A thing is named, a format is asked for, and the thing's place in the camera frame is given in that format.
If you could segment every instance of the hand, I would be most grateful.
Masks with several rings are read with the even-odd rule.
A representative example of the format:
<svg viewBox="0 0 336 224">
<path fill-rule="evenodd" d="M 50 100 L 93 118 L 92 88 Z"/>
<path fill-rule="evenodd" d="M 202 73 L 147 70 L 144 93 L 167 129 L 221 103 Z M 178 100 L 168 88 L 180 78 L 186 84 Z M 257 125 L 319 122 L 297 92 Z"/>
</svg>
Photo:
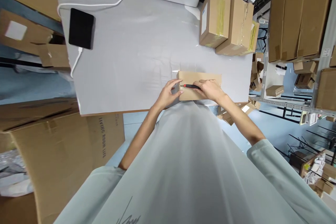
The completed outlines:
<svg viewBox="0 0 336 224">
<path fill-rule="evenodd" d="M 171 104 L 177 97 L 179 97 L 183 90 L 180 90 L 176 92 L 175 94 L 172 94 L 173 86 L 176 83 L 180 83 L 181 79 L 173 79 L 171 81 L 168 81 L 167 84 L 162 89 L 159 98 L 155 102 L 154 106 L 160 108 L 161 110 L 167 107 L 169 104 Z"/>
<path fill-rule="evenodd" d="M 199 93 L 204 99 L 210 99 L 218 103 L 221 98 L 224 98 L 227 94 L 221 89 L 220 85 L 216 80 L 199 80 L 195 81 L 194 85 L 201 88 L 194 89 Z"/>
</svg>

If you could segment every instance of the left hand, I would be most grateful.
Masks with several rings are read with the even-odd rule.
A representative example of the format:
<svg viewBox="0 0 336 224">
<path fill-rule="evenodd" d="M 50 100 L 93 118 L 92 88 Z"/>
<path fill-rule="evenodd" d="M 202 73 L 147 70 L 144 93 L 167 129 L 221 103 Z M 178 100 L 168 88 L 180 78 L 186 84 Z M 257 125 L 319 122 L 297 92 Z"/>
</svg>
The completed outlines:
<svg viewBox="0 0 336 224">
<path fill-rule="evenodd" d="M 179 97 L 183 90 L 177 91 L 175 94 L 172 94 L 172 88 L 175 86 L 176 83 L 180 83 L 183 81 L 182 79 L 173 79 L 171 81 L 168 81 L 167 84 L 162 89 L 159 98 L 155 102 L 154 106 L 164 109 L 168 105 L 170 105 L 177 97 Z"/>
</svg>

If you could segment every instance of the smartphone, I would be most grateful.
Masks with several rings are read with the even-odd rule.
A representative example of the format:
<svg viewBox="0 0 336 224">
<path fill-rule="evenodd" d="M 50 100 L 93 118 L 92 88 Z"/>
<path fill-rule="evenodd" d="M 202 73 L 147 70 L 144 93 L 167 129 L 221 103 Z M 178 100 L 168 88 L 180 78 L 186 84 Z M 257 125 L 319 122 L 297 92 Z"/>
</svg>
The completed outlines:
<svg viewBox="0 0 336 224">
<path fill-rule="evenodd" d="M 95 17 L 81 10 L 71 8 L 69 44 L 92 49 Z"/>
</svg>

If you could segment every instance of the sleeve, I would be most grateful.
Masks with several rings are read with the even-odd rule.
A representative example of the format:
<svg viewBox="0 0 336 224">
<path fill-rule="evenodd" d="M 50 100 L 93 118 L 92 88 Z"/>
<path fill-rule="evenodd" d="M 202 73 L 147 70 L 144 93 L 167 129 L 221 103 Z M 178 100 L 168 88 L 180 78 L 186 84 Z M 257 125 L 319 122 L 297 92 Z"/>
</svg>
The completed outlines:
<svg viewBox="0 0 336 224">
<path fill-rule="evenodd" d="M 335 222 L 336 215 L 267 139 L 253 145 L 247 157 L 306 223 Z"/>
<path fill-rule="evenodd" d="M 124 173 L 108 166 L 93 170 L 54 224 L 92 223 Z"/>
</svg>

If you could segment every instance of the forearm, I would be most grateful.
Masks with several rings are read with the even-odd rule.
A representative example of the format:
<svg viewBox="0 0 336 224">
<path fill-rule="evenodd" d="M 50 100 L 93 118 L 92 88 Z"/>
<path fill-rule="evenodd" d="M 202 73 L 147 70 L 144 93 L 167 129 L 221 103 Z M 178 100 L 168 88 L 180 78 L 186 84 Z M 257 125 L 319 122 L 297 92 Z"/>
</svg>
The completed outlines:
<svg viewBox="0 0 336 224">
<path fill-rule="evenodd" d="M 240 133 L 254 145 L 258 141 L 265 139 L 261 130 L 252 122 L 252 120 L 239 108 L 228 95 L 224 95 L 217 102 L 231 116 Z"/>
<path fill-rule="evenodd" d="M 129 166 L 153 132 L 156 121 L 158 120 L 159 114 L 162 110 L 163 108 L 160 108 L 156 105 L 151 107 L 119 164 L 119 167 L 121 169 L 127 170 L 129 168 Z"/>
</svg>

